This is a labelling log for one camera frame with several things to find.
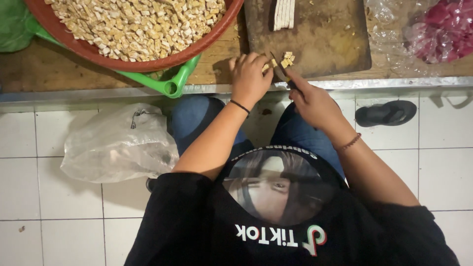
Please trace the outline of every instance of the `clear plastic bag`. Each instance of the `clear plastic bag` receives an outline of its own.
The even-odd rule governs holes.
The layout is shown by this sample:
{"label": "clear plastic bag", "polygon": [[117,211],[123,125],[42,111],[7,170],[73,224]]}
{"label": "clear plastic bag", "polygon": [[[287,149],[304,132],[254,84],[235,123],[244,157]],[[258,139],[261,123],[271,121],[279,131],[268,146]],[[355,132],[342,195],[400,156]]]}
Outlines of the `clear plastic bag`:
{"label": "clear plastic bag", "polygon": [[408,49],[427,63],[451,62],[473,52],[473,0],[440,0],[403,29]]}
{"label": "clear plastic bag", "polygon": [[170,172],[179,159],[166,117],[148,104],[102,110],[64,144],[61,170],[73,179],[112,183]]}
{"label": "clear plastic bag", "polygon": [[473,0],[367,0],[373,63],[392,77],[436,77],[473,51]]}

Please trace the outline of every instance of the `black bracelet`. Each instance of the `black bracelet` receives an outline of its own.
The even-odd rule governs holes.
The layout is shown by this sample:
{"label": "black bracelet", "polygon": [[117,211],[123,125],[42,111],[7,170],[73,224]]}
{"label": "black bracelet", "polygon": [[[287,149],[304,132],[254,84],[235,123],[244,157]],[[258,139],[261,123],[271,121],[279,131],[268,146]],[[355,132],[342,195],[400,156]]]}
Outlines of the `black bracelet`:
{"label": "black bracelet", "polygon": [[240,107],[241,109],[245,110],[245,111],[248,113],[247,118],[250,116],[250,110],[248,110],[248,109],[246,109],[245,107],[243,107],[243,105],[237,103],[237,102],[234,101],[234,100],[230,100],[230,102],[236,104],[238,107]]}

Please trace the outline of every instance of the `floor tile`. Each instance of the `floor tile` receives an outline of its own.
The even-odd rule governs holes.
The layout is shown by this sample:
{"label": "floor tile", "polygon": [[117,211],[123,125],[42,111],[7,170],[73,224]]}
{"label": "floor tile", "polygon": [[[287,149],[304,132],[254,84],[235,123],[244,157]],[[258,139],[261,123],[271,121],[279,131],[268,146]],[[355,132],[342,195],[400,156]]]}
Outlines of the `floor tile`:
{"label": "floor tile", "polygon": [[138,219],[105,219],[105,253],[107,266],[122,266],[140,228]]}
{"label": "floor tile", "polygon": [[147,177],[102,184],[104,192],[104,217],[143,217],[148,203]]}
{"label": "floor tile", "polygon": [[[419,98],[383,98],[357,99],[356,109],[397,99],[411,101],[419,107]],[[373,150],[417,149],[419,147],[419,112],[403,125],[361,127],[357,124],[356,130],[363,135],[363,140]]]}
{"label": "floor tile", "polygon": [[0,222],[0,265],[43,266],[40,221]]}
{"label": "floor tile", "polygon": [[105,266],[104,221],[41,221],[44,266]]}
{"label": "floor tile", "polygon": [[335,100],[342,110],[343,116],[355,128],[355,100],[354,99],[338,99]]}
{"label": "floor tile", "polygon": [[38,157],[64,156],[64,141],[71,130],[82,127],[97,110],[36,113]]}
{"label": "floor tile", "polygon": [[100,184],[72,179],[61,169],[62,158],[38,158],[42,219],[103,218]]}
{"label": "floor tile", "polygon": [[36,158],[0,159],[0,220],[40,219]]}
{"label": "floor tile", "polygon": [[269,145],[282,113],[291,101],[258,102],[242,125],[254,147]]}
{"label": "floor tile", "polygon": [[35,114],[0,115],[0,158],[36,157]]}
{"label": "floor tile", "polygon": [[418,195],[419,150],[382,150],[375,153]]}
{"label": "floor tile", "polygon": [[473,265],[473,211],[434,212],[435,222],[442,229],[447,245],[455,252],[460,265]]}
{"label": "floor tile", "polygon": [[421,98],[420,142],[422,148],[473,147],[473,103],[453,107],[464,97]]}
{"label": "floor tile", "polygon": [[429,149],[419,153],[419,200],[431,211],[473,210],[473,149]]}

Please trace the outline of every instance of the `green plastic bag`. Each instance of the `green plastic bag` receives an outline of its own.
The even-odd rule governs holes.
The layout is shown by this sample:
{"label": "green plastic bag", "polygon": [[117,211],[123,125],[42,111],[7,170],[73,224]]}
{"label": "green plastic bag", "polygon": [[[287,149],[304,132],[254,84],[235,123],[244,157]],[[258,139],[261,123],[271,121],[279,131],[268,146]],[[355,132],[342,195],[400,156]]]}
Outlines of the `green plastic bag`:
{"label": "green plastic bag", "polygon": [[33,33],[26,29],[29,10],[23,0],[0,0],[0,52],[26,48]]}

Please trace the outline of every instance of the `hand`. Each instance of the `hand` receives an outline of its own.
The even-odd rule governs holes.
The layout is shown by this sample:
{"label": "hand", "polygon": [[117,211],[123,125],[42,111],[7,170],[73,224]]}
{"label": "hand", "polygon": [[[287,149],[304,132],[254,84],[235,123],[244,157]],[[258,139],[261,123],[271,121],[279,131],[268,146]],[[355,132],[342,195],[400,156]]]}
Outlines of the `hand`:
{"label": "hand", "polygon": [[289,97],[294,100],[300,115],[309,125],[327,133],[348,124],[338,105],[324,89],[310,85],[294,71],[287,69],[286,72],[303,93],[292,89]]}
{"label": "hand", "polygon": [[271,85],[272,68],[264,75],[261,72],[266,62],[268,58],[257,53],[242,54],[239,58],[234,57],[228,62],[233,78],[231,99],[248,110],[253,109]]}

